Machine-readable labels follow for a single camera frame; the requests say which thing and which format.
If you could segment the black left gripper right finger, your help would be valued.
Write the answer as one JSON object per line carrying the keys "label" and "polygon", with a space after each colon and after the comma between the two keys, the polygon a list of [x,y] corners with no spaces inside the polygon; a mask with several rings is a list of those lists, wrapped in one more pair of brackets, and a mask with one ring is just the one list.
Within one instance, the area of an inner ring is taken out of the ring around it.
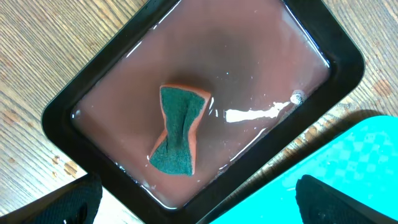
{"label": "black left gripper right finger", "polygon": [[295,190],[304,224],[397,224],[397,220],[311,175],[303,175]]}

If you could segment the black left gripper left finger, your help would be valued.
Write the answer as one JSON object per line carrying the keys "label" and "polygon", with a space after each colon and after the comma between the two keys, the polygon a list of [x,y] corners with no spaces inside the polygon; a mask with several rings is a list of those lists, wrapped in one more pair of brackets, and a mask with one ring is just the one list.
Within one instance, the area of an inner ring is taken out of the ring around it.
{"label": "black left gripper left finger", "polygon": [[1,224],[92,224],[103,196],[101,179],[86,174],[77,180],[1,217]]}

